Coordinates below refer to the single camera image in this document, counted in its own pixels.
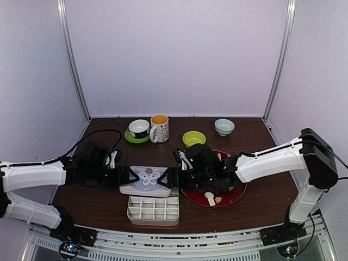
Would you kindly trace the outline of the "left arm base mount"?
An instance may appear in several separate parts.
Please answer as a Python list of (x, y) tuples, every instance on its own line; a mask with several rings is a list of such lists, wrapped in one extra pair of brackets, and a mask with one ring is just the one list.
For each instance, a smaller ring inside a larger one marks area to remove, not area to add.
[(55, 206), (61, 218), (57, 228), (49, 228), (50, 236), (60, 240), (67, 253), (77, 254), (85, 246), (93, 247), (97, 231), (91, 228), (79, 227), (74, 223), (68, 211), (61, 206)]

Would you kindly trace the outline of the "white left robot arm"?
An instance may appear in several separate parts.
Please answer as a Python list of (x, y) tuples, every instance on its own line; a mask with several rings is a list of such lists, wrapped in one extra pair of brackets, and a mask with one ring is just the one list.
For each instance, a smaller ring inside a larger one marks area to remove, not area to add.
[(33, 163), (1, 163), (1, 217), (56, 229), (66, 241), (78, 237), (78, 229), (64, 208), (44, 205), (15, 194), (15, 190), (45, 185), (83, 185), (88, 181), (116, 187), (139, 180), (129, 166), (119, 165), (122, 151), (90, 141), (73, 156)]

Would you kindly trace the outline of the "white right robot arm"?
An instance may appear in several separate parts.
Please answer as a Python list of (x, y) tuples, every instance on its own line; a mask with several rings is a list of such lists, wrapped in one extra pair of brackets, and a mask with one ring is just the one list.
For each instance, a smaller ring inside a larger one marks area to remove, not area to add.
[(338, 171), (331, 146), (310, 128), (291, 141), (255, 153), (240, 152), (220, 159), (208, 145), (196, 144), (173, 151), (178, 167), (169, 167), (157, 182), (167, 188), (203, 190), (207, 186), (228, 190), (281, 172), (307, 170), (308, 177), (279, 227), (290, 240), (300, 230), (322, 194), (337, 184)]

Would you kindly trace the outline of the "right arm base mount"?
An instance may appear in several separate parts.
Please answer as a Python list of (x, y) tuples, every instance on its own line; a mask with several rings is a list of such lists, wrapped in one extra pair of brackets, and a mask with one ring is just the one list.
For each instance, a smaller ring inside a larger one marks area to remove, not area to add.
[(263, 228), (260, 231), (263, 246), (276, 245), (276, 250), (282, 258), (295, 258), (300, 252), (298, 239), (307, 235), (304, 223), (293, 223), (289, 211), (282, 225)]

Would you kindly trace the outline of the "tin lid with rabbit picture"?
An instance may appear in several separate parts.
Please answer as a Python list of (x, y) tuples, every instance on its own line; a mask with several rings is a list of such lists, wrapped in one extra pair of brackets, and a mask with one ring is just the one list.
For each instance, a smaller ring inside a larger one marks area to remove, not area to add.
[(129, 184), (119, 187), (125, 195), (147, 197), (169, 197), (171, 189), (158, 183), (158, 179), (167, 170), (166, 167), (130, 166)]

